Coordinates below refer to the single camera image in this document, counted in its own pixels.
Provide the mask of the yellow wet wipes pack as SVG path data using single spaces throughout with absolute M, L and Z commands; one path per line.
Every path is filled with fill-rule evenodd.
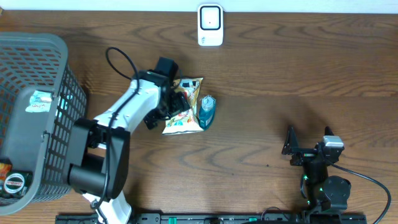
M 174 92 L 182 93 L 190 109 L 181 112 L 165 122 L 163 135 L 202 132 L 197 118 L 197 100 L 203 78 L 183 78 L 175 80 Z

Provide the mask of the pale green small packet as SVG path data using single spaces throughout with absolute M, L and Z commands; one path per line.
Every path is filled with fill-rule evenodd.
M 25 109 L 28 113 L 47 113 L 52 104 L 52 94 L 50 92 L 36 90 L 29 98 L 29 105 Z

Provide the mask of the dark green round-logo box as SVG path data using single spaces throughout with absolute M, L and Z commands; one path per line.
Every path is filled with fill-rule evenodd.
M 7 174 L 1 188 L 2 198 L 22 198 L 30 189 L 33 174 L 27 171 L 11 171 Z

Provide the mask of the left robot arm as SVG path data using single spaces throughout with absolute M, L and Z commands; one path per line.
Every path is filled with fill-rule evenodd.
M 141 70 L 125 94 L 95 119 L 77 119 L 69 135 L 63 181 L 86 198 L 97 223 L 127 223 L 132 207 L 123 193 L 131 134 L 140 122 L 148 129 L 189 110 L 182 93 L 175 92 L 178 65 L 161 57 L 153 70 Z

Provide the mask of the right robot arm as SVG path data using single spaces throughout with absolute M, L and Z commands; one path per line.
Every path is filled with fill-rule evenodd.
M 297 220 L 303 223 L 342 222 L 342 211 L 348 208 L 351 182 L 337 175 L 330 176 L 328 166 L 339 161 L 344 149 L 341 138 L 329 127 L 313 148 L 300 147 L 294 128 L 288 127 L 282 154 L 291 156 L 290 165 L 303 168 L 300 191 L 308 203 Z

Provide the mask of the teal spray bottle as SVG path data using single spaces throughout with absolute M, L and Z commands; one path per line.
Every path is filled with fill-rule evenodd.
M 199 110 L 199 122 L 200 127 L 203 130 L 207 130 L 215 117 L 216 111 L 216 100 L 211 96 L 207 95 L 201 99 L 201 107 Z

